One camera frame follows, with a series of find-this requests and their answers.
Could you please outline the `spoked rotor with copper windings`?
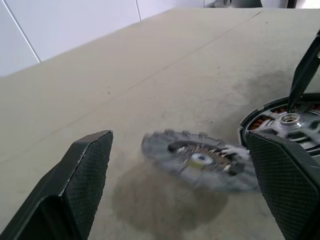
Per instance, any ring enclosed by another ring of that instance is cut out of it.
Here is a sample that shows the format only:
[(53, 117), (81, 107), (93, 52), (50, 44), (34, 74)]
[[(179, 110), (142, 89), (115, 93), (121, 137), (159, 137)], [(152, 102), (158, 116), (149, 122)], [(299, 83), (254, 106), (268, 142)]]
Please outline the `spoked rotor with copper windings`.
[(287, 108), (283, 97), (250, 112), (240, 123), (239, 143), (247, 145), (249, 131), (266, 132), (300, 145), (320, 162), (320, 93), (304, 93), (291, 112)]

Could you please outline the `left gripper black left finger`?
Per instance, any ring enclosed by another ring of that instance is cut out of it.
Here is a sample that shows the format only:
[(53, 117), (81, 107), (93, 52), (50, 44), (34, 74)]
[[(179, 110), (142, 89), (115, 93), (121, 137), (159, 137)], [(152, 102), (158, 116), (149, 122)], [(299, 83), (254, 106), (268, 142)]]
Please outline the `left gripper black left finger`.
[(106, 183), (113, 132), (75, 141), (33, 188), (0, 240), (87, 240)]

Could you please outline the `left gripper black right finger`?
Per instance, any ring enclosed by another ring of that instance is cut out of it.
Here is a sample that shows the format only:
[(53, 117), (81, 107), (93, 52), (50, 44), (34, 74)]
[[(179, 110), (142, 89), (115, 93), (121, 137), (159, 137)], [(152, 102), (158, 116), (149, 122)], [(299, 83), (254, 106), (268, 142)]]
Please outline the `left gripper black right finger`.
[(320, 240), (320, 163), (265, 132), (245, 137), (261, 193), (285, 240)]

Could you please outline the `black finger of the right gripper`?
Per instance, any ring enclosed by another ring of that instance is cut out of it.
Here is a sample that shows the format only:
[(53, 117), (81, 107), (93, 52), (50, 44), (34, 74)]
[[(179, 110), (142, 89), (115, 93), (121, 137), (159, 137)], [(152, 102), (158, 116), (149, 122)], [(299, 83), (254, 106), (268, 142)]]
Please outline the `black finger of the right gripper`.
[(320, 66), (320, 30), (295, 69), (288, 97), (287, 112), (291, 112)]

